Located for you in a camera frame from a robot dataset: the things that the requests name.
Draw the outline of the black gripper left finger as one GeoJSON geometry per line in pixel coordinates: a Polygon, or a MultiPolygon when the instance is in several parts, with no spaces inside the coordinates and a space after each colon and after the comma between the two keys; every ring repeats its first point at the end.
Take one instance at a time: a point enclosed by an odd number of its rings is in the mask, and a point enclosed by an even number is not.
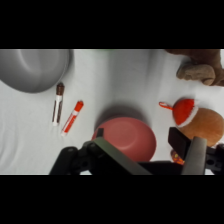
{"type": "Polygon", "coordinates": [[[95,175],[150,175],[139,163],[134,162],[104,138],[104,129],[97,130],[91,143],[94,165],[91,173],[95,175]]]}

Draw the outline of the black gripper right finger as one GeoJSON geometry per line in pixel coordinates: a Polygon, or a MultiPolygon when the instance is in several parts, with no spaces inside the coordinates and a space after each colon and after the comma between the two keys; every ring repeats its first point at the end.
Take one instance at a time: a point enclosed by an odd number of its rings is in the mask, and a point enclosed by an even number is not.
{"type": "Polygon", "coordinates": [[[168,134],[168,143],[184,161],[182,175],[203,175],[205,173],[206,139],[194,137],[190,140],[177,128],[171,127],[168,134]]]}

